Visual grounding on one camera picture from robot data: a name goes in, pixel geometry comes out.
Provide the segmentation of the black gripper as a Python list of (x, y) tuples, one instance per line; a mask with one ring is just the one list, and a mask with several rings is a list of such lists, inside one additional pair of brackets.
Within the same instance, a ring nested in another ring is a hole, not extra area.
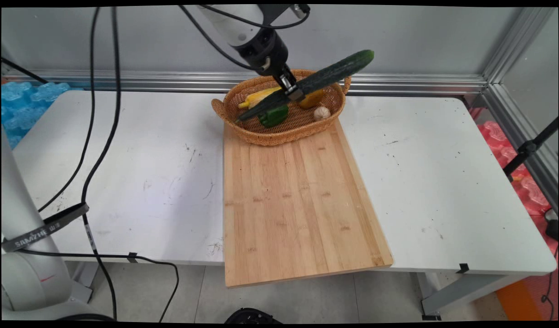
[(306, 98), (302, 89), (295, 86), (297, 80), (287, 65), (287, 46), (273, 29), (259, 29), (236, 50), (259, 75), (273, 77), (290, 101), (299, 103)]

